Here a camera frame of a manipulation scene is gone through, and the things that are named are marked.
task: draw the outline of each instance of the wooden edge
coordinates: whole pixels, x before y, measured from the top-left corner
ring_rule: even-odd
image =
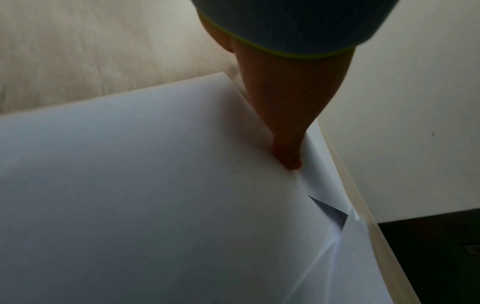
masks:
[[[318,122],[318,124],[320,125],[320,129],[324,130],[324,128],[321,126],[321,123]],[[371,245],[373,247],[373,251],[375,252],[376,261],[392,301],[395,304],[421,304],[420,299],[415,293],[415,290],[410,284],[410,281],[405,275],[404,270],[400,266],[399,261],[395,257],[394,252],[390,248],[387,239],[375,221],[370,209],[362,198],[357,185],[335,150],[330,138],[324,131],[322,131],[322,133],[352,205],[359,215],[367,222],[370,231]]]

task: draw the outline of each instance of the stack of paper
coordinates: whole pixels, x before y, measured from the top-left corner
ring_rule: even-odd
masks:
[[[0,302],[391,302],[318,126],[271,142],[225,74],[1,118]]]

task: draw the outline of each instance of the hand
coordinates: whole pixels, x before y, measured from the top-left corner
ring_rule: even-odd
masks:
[[[273,132],[275,156],[287,169],[300,169],[307,129],[342,84],[354,50],[325,59],[284,58],[202,23],[220,45],[235,53],[249,101]]]

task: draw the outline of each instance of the sleeve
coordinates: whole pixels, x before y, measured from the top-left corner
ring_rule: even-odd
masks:
[[[193,0],[199,14],[254,47],[322,58],[370,39],[398,0]]]

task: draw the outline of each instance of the white wall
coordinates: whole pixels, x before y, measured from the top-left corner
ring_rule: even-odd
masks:
[[[480,1],[400,0],[320,123],[378,222],[480,208]]]

